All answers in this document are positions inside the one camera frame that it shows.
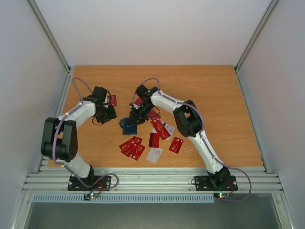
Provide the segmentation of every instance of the gray floor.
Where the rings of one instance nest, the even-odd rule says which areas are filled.
[[[241,203],[33,203],[26,229],[276,229],[271,194]]]

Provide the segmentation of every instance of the white paper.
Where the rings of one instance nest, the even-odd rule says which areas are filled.
[[[162,151],[163,149],[161,148],[151,148],[146,159],[156,164]]]
[[[175,131],[175,127],[173,127],[172,125],[168,125],[167,123],[165,123],[164,125],[165,129],[167,129],[168,133],[170,134],[170,136],[166,139],[166,140],[170,140],[173,132]]]

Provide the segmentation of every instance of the wooden table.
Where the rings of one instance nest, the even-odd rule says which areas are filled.
[[[262,166],[250,119],[244,104],[233,66],[76,66],[74,77],[80,77],[93,89],[102,86],[117,97],[117,118],[103,126],[93,125],[88,119],[78,129],[79,154],[94,167],[203,167],[204,162],[192,143],[176,129],[173,136],[186,140],[179,152],[168,150],[170,141],[160,140],[163,153],[158,162],[146,160],[150,151],[149,133],[153,126],[146,122],[138,126],[138,137],[146,147],[139,161],[126,157],[119,145],[130,138],[122,135],[119,120],[128,117],[129,102],[135,89],[150,77],[157,77],[161,89],[168,95],[194,101],[205,119],[206,133],[218,156],[229,166]],[[83,96],[89,95],[81,83],[77,86]],[[151,88],[155,81],[145,83]],[[79,101],[70,85],[64,112]],[[173,126],[174,117],[161,110],[161,119]]]

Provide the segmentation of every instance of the metal grate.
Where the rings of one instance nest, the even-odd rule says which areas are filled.
[[[212,194],[102,194],[90,201],[83,194],[35,194],[33,202],[52,203],[214,203]]]

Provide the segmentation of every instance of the wall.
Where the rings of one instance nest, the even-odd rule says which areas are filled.
[[[240,70],[262,151],[305,225],[305,1],[281,0]]]
[[[0,228],[9,228],[26,174],[40,159],[44,120],[65,71],[25,0],[0,7]]]
[[[236,65],[270,0],[36,0],[70,65]]]

